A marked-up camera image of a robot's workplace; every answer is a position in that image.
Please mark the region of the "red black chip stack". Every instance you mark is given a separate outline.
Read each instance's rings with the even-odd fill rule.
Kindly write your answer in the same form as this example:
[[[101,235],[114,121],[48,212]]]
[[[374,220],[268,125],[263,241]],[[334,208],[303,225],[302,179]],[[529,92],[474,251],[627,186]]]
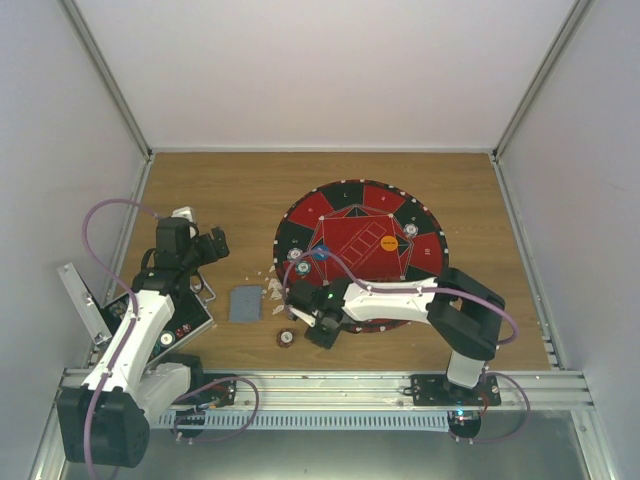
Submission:
[[[282,329],[276,336],[276,343],[280,348],[288,348],[295,341],[295,334],[291,329]]]

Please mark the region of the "teal chips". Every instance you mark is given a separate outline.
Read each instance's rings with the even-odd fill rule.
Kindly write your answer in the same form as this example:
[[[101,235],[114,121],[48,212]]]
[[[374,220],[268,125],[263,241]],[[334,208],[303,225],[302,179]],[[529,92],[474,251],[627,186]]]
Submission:
[[[312,270],[312,265],[308,261],[300,261],[295,265],[295,272],[298,276],[304,277]]]

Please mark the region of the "blue small blind button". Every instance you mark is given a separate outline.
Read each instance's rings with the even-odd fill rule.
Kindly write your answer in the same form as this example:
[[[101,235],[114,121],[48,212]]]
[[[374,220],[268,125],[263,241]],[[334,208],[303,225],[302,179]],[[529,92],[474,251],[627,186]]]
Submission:
[[[329,258],[329,248],[326,245],[319,244],[313,248],[312,257],[319,261],[326,261]]]

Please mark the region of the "orange big blind button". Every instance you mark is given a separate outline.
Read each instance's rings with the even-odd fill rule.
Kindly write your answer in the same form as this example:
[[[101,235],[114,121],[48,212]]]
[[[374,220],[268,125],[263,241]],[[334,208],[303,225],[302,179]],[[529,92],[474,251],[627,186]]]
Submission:
[[[399,242],[395,236],[386,235],[380,239],[381,248],[387,252],[394,252],[398,250]]]

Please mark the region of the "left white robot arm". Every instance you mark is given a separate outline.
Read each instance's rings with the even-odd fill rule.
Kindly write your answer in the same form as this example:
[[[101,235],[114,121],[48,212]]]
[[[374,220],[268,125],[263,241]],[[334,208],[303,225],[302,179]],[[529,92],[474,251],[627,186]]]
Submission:
[[[197,286],[201,267],[228,257],[225,232],[202,233],[187,209],[159,220],[156,244],[132,282],[121,322],[101,360],[57,399],[64,453],[72,463],[133,468],[151,425],[177,399],[193,404],[206,391],[201,360],[177,348],[213,326]]]

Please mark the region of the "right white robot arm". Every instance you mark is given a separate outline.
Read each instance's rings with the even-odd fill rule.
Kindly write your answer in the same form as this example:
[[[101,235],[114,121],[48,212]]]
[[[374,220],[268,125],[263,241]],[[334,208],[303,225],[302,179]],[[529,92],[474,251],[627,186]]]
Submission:
[[[314,286],[300,280],[289,289],[285,304],[323,348],[331,347],[339,332],[370,327],[377,320],[431,326],[451,348],[442,388],[456,405],[477,395],[482,370],[495,358],[505,307],[501,296],[455,268],[416,281],[339,278]]]

